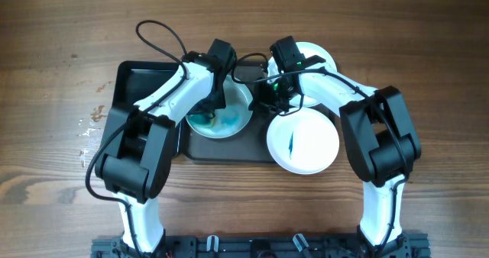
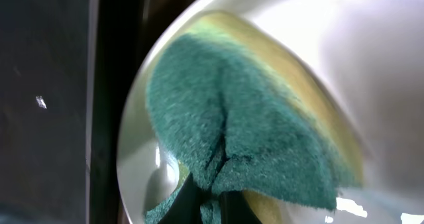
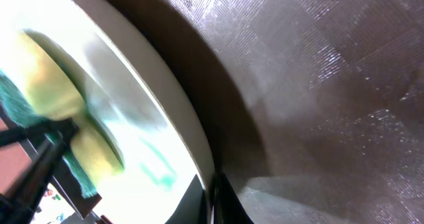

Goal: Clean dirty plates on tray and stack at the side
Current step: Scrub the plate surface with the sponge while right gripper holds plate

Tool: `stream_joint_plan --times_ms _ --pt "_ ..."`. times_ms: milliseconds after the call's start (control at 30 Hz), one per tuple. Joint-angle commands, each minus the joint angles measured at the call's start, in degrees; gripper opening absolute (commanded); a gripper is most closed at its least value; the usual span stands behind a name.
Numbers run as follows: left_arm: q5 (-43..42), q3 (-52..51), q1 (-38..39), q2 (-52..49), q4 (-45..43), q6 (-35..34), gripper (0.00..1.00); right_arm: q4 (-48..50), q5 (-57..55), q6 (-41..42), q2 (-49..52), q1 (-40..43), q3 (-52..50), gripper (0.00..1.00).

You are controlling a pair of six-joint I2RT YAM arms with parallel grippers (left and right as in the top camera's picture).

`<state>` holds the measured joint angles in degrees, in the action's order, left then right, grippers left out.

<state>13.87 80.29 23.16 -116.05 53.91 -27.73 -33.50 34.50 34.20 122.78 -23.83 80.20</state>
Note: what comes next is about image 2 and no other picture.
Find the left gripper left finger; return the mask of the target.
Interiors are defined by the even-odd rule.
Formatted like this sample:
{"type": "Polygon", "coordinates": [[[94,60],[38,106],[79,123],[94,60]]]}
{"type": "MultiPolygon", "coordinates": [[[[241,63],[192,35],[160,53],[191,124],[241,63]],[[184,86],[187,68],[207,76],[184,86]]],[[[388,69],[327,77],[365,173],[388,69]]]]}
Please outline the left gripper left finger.
{"type": "Polygon", "coordinates": [[[172,206],[158,224],[202,224],[200,206],[202,189],[189,174],[172,206]]]}

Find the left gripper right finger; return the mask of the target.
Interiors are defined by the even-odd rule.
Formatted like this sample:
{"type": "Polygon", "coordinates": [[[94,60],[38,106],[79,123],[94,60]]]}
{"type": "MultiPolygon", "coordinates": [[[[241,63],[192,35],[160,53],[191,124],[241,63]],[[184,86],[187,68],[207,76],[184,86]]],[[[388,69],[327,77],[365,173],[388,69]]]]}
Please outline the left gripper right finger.
{"type": "Polygon", "coordinates": [[[222,224],[262,224],[241,191],[221,193],[219,205],[222,224]]]}

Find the green yellow sponge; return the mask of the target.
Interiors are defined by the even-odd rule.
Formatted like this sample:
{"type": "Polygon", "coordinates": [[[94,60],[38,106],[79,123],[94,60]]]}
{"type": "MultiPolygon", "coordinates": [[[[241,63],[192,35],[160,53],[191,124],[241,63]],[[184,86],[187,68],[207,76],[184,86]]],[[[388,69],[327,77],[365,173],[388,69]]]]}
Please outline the green yellow sponge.
{"type": "Polygon", "coordinates": [[[278,201],[334,211],[363,183],[362,155],[326,91],[246,21],[206,13],[169,43],[146,85],[164,148],[187,168],[202,223],[281,223],[278,201]]]}

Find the white plate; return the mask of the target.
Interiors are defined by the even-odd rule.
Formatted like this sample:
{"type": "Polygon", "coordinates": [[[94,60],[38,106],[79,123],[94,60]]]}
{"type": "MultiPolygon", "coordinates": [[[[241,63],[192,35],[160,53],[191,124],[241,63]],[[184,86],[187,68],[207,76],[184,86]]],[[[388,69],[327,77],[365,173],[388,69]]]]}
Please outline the white plate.
{"type": "Polygon", "coordinates": [[[423,0],[197,0],[146,55],[127,98],[117,177],[130,223],[175,189],[182,170],[154,137],[147,77],[165,45],[208,11],[245,19],[296,54],[363,145],[365,185],[334,213],[279,203],[284,223],[423,222],[423,0]]]}

